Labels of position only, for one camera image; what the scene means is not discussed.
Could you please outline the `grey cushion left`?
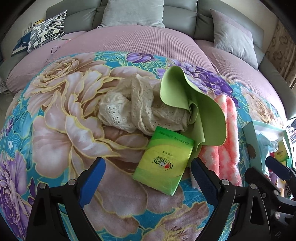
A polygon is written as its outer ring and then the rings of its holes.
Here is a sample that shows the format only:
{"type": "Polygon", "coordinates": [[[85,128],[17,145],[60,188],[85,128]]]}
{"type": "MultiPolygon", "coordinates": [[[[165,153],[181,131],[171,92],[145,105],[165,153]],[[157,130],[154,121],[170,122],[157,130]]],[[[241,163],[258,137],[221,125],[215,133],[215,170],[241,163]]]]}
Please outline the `grey cushion left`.
{"type": "Polygon", "coordinates": [[[112,0],[104,9],[99,28],[140,25],[164,28],[164,1],[112,0]]]}

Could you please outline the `pink white fuzzy cloth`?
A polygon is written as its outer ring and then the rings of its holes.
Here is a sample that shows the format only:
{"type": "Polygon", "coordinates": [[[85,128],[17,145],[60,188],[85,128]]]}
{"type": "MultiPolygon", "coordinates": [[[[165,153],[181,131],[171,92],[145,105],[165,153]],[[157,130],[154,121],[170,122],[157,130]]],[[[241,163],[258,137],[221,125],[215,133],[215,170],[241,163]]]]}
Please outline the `pink white fuzzy cloth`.
{"type": "Polygon", "coordinates": [[[203,146],[199,158],[206,167],[214,171],[220,179],[227,179],[235,186],[242,185],[237,167],[240,161],[237,110],[231,97],[224,94],[215,98],[226,120],[226,140],[221,146],[203,146]]]}

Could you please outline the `grey sofa pink cover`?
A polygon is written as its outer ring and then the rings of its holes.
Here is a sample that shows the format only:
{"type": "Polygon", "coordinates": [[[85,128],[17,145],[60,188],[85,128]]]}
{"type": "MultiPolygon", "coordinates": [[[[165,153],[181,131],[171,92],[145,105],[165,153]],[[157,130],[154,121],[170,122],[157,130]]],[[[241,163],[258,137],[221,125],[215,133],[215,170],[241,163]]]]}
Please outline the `grey sofa pink cover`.
{"type": "Polygon", "coordinates": [[[184,27],[140,25],[99,28],[108,1],[61,1],[47,9],[46,19],[67,10],[65,35],[1,64],[1,91],[29,88],[29,110],[48,106],[67,75],[97,71],[102,76],[162,79],[179,66],[205,94],[232,98],[240,115],[277,124],[295,118],[295,94],[254,38],[258,69],[214,47],[213,19],[197,10],[202,1],[164,1],[163,17],[184,27]]]}

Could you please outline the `cream lace cloth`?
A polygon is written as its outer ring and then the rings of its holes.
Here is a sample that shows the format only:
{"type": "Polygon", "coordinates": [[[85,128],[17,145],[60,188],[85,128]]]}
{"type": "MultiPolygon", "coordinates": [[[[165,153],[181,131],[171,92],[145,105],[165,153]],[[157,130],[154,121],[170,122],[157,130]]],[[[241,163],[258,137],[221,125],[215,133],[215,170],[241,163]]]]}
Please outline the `cream lace cloth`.
{"type": "Polygon", "coordinates": [[[152,136],[157,126],[172,131],[186,131],[190,113],[166,105],[160,98],[160,82],[134,74],[123,78],[100,99],[97,117],[106,126],[128,133],[136,130],[152,136]]]}

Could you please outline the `blue cushion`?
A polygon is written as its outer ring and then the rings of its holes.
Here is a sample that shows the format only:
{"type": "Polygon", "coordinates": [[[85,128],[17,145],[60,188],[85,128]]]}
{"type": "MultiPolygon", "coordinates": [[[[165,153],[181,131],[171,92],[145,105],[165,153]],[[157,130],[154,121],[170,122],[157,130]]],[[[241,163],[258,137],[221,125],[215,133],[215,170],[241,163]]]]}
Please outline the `blue cushion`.
{"type": "Polygon", "coordinates": [[[11,56],[15,56],[16,54],[27,52],[28,51],[28,44],[31,37],[31,32],[26,33],[24,36],[22,36],[16,46],[14,47],[11,56]]]}

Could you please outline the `grey pink cushion right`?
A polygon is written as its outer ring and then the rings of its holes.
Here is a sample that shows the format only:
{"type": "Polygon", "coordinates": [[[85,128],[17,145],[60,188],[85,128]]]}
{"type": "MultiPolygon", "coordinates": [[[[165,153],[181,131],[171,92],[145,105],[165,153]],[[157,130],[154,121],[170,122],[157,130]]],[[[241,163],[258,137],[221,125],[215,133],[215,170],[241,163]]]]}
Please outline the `grey pink cushion right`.
{"type": "Polygon", "coordinates": [[[214,26],[214,47],[233,54],[257,70],[252,33],[217,10],[211,9],[210,13],[214,26]]]}

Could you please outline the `black white patterned cushion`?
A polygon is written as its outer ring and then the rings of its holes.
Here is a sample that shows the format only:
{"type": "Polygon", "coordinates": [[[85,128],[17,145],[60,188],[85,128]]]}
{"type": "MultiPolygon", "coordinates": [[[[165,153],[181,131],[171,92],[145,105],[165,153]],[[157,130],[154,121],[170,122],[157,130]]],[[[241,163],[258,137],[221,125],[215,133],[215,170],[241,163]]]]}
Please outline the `black white patterned cushion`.
{"type": "Polygon", "coordinates": [[[64,21],[66,16],[67,10],[34,27],[31,30],[27,52],[30,53],[52,40],[63,37],[65,35],[64,21]]]}

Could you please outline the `blue face mask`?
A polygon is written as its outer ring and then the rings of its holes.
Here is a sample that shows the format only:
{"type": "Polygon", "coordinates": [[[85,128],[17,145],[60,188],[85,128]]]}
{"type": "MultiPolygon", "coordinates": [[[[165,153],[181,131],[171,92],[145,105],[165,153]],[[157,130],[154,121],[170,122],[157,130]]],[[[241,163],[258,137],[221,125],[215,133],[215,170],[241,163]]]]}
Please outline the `blue face mask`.
{"type": "Polygon", "coordinates": [[[262,162],[263,168],[265,168],[265,160],[270,155],[278,150],[278,144],[276,141],[270,141],[262,133],[256,135],[258,141],[258,147],[260,152],[260,159],[262,162]]]}

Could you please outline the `green white shallow box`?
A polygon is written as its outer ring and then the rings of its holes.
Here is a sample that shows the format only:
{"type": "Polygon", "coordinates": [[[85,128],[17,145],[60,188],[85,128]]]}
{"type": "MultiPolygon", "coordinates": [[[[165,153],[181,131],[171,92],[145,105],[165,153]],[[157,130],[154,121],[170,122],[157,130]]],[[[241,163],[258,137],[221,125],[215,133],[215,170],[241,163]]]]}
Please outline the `green white shallow box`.
{"type": "Polygon", "coordinates": [[[285,140],[288,159],[286,166],[293,166],[292,148],[287,131],[275,126],[252,120],[243,127],[246,138],[250,166],[257,171],[268,174],[268,168],[265,165],[267,156],[275,151],[279,140],[285,140]]]}

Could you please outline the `small green tissue pack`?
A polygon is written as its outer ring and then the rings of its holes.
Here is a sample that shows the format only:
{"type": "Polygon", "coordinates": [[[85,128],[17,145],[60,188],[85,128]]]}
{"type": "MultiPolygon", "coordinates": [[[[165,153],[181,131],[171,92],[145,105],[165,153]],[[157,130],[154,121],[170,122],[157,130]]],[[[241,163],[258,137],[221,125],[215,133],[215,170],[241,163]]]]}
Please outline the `small green tissue pack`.
{"type": "Polygon", "coordinates": [[[173,196],[193,147],[194,140],[158,126],[133,173],[133,179],[173,196]]]}

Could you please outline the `beige patterned curtain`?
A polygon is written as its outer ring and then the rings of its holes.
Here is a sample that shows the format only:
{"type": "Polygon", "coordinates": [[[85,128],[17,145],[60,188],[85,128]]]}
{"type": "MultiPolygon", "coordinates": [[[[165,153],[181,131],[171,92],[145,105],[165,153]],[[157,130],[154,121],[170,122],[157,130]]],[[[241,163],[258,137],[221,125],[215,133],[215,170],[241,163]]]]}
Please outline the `beige patterned curtain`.
{"type": "Polygon", "coordinates": [[[295,92],[295,41],[280,21],[265,55],[295,92]]]}

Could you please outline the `floral blanket table cover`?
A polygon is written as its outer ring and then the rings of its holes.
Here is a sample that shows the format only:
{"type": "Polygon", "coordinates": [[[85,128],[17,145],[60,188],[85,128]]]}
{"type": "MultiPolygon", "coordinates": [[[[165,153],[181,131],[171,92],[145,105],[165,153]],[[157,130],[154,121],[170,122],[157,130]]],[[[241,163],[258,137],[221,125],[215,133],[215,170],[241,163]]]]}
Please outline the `floral blanket table cover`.
{"type": "MultiPolygon", "coordinates": [[[[106,126],[97,117],[100,99],[122,79],[74,72],[34,113],[28,87],[11,103],[1,129],[1,216],[17,240],[26,238],[38,185],[63,185],[97,157],[106,160],[106,173],[84,212],[100,238],[194,240],[202,231],[212,208],[189,176],[173,196],[133,180],[152,136],[106,126]]],[[[237,110],[241,176],[249,161],[242,127],[250,121],[237,110]]]]}

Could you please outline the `light green cloth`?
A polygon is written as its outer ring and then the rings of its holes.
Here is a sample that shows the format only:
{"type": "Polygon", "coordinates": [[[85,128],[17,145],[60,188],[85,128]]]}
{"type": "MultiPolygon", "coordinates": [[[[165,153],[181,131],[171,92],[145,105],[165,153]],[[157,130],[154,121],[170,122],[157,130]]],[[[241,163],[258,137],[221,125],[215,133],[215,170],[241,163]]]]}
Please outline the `light green cloth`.
{"type": "Polygon", "coordinates": [[[187,163],[198,156],[202,146],[221,146],[226,141],[225,115],[215,100],[206,95],[178,66],[168,68],[161,80],[160,98],[168,106],[190,113],[185,137],[195,141],[187,163]]]}

